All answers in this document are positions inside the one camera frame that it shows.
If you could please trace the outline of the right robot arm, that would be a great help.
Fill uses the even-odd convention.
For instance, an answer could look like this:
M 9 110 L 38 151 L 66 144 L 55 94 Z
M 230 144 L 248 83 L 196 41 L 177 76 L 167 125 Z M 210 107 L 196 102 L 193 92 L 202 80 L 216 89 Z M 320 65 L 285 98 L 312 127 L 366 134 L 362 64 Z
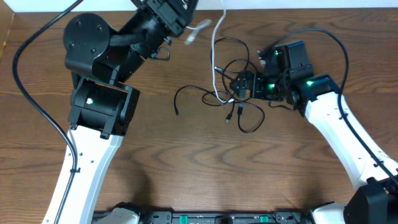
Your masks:
M 397 162 L 366 132 L 332 77 L 315 75 L 301 40 L 260 52 L 264 73 L 240 72 L 230 88 L 239 97 L 286 101 L 316 127 L 345 168 L 355 194 L 347 204 L 311 209 L 302 223 L 397 223 Z

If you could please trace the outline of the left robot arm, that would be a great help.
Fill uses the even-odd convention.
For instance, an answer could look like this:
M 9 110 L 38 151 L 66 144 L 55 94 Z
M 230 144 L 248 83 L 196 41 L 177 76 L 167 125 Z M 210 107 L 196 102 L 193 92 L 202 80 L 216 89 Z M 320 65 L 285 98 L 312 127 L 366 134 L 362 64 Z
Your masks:
M 163 43 L 180 36 L 196 1 L 136 1 L 137 11 L 119 30 L 83 13 L 66 26 L 65 66 L 72 73 L 68 116 L 70 145 L 45 223 L 90 223 L 109 164 L 127 133 L 139 90 L 127 80 Z

